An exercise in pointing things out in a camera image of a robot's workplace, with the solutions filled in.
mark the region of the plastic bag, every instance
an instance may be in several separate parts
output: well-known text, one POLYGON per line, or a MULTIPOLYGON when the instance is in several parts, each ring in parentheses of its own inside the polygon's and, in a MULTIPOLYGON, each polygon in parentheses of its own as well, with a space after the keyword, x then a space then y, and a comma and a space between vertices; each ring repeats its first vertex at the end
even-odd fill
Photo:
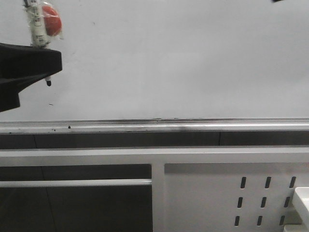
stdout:
POLYGON ((52 38, 62 38, 58 10, 49 1, 24 0, 31 30, 32 46, 45 48, 52 38))

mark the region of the white wall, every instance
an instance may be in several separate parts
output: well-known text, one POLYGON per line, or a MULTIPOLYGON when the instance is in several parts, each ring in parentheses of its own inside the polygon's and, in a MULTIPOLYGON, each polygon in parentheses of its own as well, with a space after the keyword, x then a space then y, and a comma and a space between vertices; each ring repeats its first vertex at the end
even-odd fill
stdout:
MULTIPOLYGON (((0 121, 309 117, 307 0, 55 2, 63 71, 0 121)), ((0 42, 30 44, 22 0, 0 0, 0 42)))

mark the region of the vertical post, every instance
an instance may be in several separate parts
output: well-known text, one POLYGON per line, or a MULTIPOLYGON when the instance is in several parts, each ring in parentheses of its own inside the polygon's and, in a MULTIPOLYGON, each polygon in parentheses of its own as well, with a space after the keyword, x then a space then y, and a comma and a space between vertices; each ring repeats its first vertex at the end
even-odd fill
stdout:
POLYGON ((164 231, 164 164, 152 164, 153 227, 164 231))

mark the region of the metal bar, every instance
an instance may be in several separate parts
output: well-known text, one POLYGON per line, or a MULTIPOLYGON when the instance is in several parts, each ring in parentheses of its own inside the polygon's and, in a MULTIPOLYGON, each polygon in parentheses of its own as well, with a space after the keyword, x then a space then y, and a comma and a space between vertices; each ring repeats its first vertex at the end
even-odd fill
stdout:
POLYGON ((0 122, 0 134, 259 130, 307 131, 309 118, 0 122))
POLYGON ((0 188, 140 186, 151 183, 151 179, 0 181, 0 188))

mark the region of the red ball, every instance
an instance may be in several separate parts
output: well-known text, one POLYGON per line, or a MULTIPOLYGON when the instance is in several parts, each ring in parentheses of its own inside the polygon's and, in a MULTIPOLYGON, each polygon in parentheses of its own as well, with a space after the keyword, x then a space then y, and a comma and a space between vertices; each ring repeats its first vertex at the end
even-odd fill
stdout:
POLYGON ((58 12, 51 6, 42 7, 47 35, 56 36, 61 32, 62 23, 58 12))

